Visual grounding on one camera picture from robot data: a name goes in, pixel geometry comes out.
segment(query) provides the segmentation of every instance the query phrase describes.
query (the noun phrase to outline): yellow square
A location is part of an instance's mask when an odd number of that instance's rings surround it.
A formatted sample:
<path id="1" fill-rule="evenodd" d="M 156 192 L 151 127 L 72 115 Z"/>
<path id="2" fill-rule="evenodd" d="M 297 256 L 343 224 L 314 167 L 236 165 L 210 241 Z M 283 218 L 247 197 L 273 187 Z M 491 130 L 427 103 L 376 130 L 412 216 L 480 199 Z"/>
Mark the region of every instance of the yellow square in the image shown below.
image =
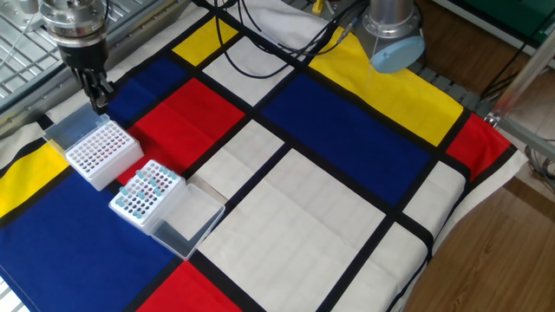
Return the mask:
<path id="1" fill-rule="evenodd" d="M 49 144 L 18 159 L 0 178 L 0 218 L 33 196 L 67 167 L 68 162 Z"/>
<path id="2" fill-rule="evenodd" d="M 342 32 L 338 28 L 323 50 L 335 44 Z M 408 69 L 376 72 L 352 34 L 331 52 L 315 57 L 310 66 L 434 146 L 462 113 L 459 103 Z"/>
<path id="3" fill-rule="evenodd" d="M 222 20 L 219 20 L 219 29 L 224 43 L 237 34 L 235 29 Z M 192 65 L 197 66 L 220 46 L 216 30 L 216 18 L 213 18 L 173 48 L 173 52 L 183 57 Z"/>

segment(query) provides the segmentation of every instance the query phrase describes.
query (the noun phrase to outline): mondrian pattern mat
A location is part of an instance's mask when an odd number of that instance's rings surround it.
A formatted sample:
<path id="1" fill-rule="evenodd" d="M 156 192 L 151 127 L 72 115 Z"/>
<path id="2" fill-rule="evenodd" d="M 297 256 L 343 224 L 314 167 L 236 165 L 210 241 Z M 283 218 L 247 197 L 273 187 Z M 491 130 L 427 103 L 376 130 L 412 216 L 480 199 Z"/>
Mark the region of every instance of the mondrian pattern mat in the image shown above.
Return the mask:
<path id="1" fill-rule="evenodd" d="M 454 225 L 524 164 L 418 76 L 373 71 L 353 35 L 295 58 L 267 35 L 304 46 L 326 22 L 246 3 L 264 32 L 235 7 L 191 4 L 108 73 L 108 114 L 145 157 L 103 191 L 42 139 L 82 94 L 0 141 L 0 276 L 25 309 L 400 311 Z M 225 52 L 253 75 L 286 68 L 249 78 Z M 108 208 L 149 159 L 225 201 L 189 262 Z"/>

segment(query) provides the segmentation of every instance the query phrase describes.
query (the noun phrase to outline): plastic box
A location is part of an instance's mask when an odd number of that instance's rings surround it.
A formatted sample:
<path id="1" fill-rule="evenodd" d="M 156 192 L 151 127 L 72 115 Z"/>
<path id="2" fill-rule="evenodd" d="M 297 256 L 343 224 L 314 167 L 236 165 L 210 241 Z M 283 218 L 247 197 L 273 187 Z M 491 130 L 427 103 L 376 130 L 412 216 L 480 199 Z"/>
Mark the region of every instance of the plastic box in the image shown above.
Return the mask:
<path id="1" fill-rule="evenodd" d="M 137 171 L 109 207 L 184 260 L 225 211 L 218 200 L 154 160 Z"/>
<path id="2" fill-rule="evenodd" d="M 96 115 L 90 105 L 79 108 L 45 133 L 44 138 L 97 191 L 144 155 L 137 140 L 107 115 Z"/>
<path id="3" fill-rule="evenodd" d="M 186 197 L 185 180 L 154 160 L 120 189 L 110 201 L 110 208 L 147 235 L 160 225 L 165 212 Z"/>

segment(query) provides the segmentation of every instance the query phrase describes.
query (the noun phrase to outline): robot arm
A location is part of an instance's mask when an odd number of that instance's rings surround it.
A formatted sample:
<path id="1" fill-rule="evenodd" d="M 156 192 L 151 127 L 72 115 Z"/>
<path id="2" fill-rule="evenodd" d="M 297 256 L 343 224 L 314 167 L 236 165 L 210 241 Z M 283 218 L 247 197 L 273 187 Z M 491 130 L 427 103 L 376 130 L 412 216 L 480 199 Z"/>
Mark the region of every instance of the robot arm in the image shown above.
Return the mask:
<path id="1" fill-rule="evenodd" d="M 20 3 L 26 13 L 36 13 L 38 0 Z M 106 105 L 115 96 L 114 85 L 107 81 L 104 69 L 108 59 L 105 9 L 100 0 L 43 0 L 40 5 L 62 60 L 71 68 L 98 114 L 106 111 Z"/>

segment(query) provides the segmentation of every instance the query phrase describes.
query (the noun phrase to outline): blue square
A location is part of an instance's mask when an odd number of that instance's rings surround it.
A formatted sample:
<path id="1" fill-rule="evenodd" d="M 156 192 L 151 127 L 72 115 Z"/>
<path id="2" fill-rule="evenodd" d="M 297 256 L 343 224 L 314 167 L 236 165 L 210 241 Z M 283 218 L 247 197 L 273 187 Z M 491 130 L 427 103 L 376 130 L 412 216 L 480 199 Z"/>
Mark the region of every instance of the blue square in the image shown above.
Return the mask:
<path id="1" fill-rule="evenodd" d="M 391 205 L 430 159 L 418 146 L 306 75 L 287 86 L 263 115 Z"/>
<path id="2" fill-rule="evenodd" d="M 183 68 L 161 57 L 118 90 L 115 99 L 108 105 L 108 115 L 120 125 L 125 125 L 185 76 Z"/>
<path id="3" fill-rule="evenodd" d="M 73 172 L 0 230 L 0 265 L 41 311 L 121 311 L 174 258 L 113 197 Z"/>

